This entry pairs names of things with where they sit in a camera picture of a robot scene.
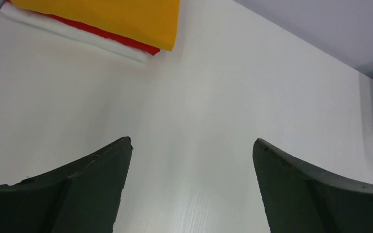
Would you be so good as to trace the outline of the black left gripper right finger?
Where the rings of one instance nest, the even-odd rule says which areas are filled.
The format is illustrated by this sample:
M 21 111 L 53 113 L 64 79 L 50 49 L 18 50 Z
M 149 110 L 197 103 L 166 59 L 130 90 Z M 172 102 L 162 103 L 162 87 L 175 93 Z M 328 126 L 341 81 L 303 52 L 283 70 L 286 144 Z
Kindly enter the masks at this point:
M 253 162 L 273 233 L 373 233 L 373 184 L 296 158 L 263 139 Z

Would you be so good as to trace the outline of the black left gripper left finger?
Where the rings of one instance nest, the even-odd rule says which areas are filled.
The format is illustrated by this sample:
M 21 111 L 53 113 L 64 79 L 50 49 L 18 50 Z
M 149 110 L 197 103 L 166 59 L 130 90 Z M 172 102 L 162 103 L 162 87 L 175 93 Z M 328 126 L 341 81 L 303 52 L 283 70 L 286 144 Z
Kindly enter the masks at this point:
M 133 147 L 122 137 L 14 185 L 0 185 L 0 233 L 111 233 Z

